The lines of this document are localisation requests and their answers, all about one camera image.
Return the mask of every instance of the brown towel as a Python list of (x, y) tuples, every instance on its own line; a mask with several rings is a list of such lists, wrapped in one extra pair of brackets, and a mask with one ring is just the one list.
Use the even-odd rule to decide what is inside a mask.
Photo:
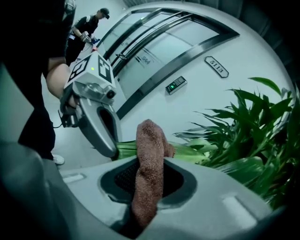
[(140, 168), (135, 178), (132, 212), (144, 229), (156, 215), (157, 203), (163, 196), (164, 157), (174, 157), (175, 150), (163, 130), (149, 119), (137, 127), (136, 145)]

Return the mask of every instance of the door handle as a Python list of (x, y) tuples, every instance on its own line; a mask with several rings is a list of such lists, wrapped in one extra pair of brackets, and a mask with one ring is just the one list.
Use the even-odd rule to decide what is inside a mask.
[(121, 58), (122, 60), (127, 60), (128, 58), (125, 58), (125, 55), (124, 54), (116, 54), (116, 56), (118, 58)]

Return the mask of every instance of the room number sign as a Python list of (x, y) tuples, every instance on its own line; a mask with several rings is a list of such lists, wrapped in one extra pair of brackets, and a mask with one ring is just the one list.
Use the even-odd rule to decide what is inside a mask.
[(212, 69), (215, 70), (217, 74), (220, 75), (221, 78), (227, 78), (229, 76), (229, 72), (213, 57), (206, 57), (204, 60)]

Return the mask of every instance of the man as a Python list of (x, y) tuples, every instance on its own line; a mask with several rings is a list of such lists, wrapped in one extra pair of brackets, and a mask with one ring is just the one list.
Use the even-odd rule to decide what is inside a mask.
[[(51, 154), (55, 132), (44, 106), (41, 74), (49, 91), (60, 98), (70, 75), (65, 51), (74, 20), (75, 1), (51, 0), (40, 4), (34, 0), (20, 1), (18, 4), (15, 7), (13, 2), (7, 2), (5, 12), (0, 16), (3, 18), (1, 22), (10, 19), (2, 30), (6, 36), (13, 36), (15, 28), (11, 26), (19, 26), (20, 19), (11, 17), (10, 13), (22, 15), (26, 12), (23, 27), (18, 29), (22, 44), (17, 47), (4, 46), (0, 56), (0, 64), (1, 61), (4, 63), (22, 94), (34, 107), (18, 142), (34, 149), (42, 158), (63, 164), (63, 157)], [(75, 106), (74, 99), (69, 103)]]
[(107, 8), (102, 8), (95, 15), (83, 17), (76, 22), (67, 43), (66, 61), (68, 66), (77, 59), (87, 42), (86, 37), (91, 38), (91, 35), (98, 26), (99, 20), (103, 18), (109, 19), (109, 10)]

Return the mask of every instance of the potted plant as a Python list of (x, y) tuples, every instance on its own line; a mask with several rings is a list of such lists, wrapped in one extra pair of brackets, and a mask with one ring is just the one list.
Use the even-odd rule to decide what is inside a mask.
[[(272, 88), (282, 100), (274, 104), (266, 95), (231, 89), (238, 105), (212, 109), (213, 115), (202, 113), (211, 126), (193, 123), (195, 128), (174, 134), (185, 144), (170, 143), (174, 158), (227, 173), (275, 209), (293, 187), (300, 162), (300, 103), (269, 79), (251, 79)], [(250, 108), (246, 100), (252, 102)], [(119, 159), (136, 155), (135, 141), (117, 145)]]

